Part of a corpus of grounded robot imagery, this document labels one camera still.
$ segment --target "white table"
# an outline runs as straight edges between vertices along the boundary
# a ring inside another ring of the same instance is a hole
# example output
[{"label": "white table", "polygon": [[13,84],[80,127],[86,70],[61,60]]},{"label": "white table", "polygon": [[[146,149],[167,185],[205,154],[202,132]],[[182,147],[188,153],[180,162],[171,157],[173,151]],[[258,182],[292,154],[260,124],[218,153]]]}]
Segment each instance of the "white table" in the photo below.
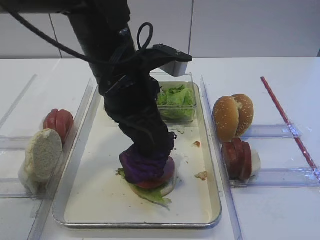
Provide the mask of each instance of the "white table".
[{"label": "white table", "polygon": [[[303,141],[315,162],[320,163],[320,127],[317,109],[317,95],[320,88],[320,58],[202,58],[194,59],[188,65],[196,83],[203,76],[207,86],[210,105],[215,103],[217,91],[229,94],[226,84],[231,79],[242,82],[250,88],[252,83],[265,76],[278,97],[287,115],[303,131]],[[84,91],[86,81],[92,75],[89,66],[77,59],[26,59],[0,60],[0,118],[6,112],[15,96],[19,94],[29,77],[38,74],[47,78],[55,72],[56,78],[65,78],[77,84],[74,91]],[[261,92],[251,90],[252,99],[258,99]],[[256,110],[256,119],[263,118],[263,108]],[[245,240],[300,240],[319,236],[320,217],[318,203],[319,188],[237,188],[232,189],[243,239]],[[231,222],[223,194],[222,219],[217,227],[201,231],[160,231],[160,230],[106,230],[78,232],[62,228],[55,223],[50,214],[43,240],[81,240],[81,239],[224,239],[233,238]],[[5,210],[0,200],[0,211],[12,213],[14,223],[17,212]]]}]

